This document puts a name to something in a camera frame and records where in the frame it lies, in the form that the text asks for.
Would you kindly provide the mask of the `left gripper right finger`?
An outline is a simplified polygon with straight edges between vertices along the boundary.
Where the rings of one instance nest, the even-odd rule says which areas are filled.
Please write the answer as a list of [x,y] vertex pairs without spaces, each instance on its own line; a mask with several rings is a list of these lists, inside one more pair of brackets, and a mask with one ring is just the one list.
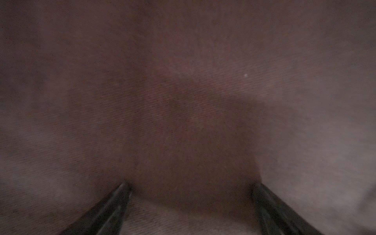
[[262,235],[322,235],[263,183],[252,186]]

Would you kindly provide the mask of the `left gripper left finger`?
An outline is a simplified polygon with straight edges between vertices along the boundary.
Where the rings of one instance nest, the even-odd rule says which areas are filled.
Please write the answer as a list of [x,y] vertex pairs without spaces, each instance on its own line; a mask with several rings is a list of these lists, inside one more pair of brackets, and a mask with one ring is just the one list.
[[127,183],[120,184],[60,234],[119,235],[130,196],[130,186]]

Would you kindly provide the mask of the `brown trousers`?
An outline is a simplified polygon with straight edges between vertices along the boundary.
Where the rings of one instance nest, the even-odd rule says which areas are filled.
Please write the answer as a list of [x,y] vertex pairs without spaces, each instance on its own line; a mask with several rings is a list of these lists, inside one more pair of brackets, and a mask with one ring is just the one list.
[[1,234],[258,235],[256,181],[375,234],[375,1],[1,1]]

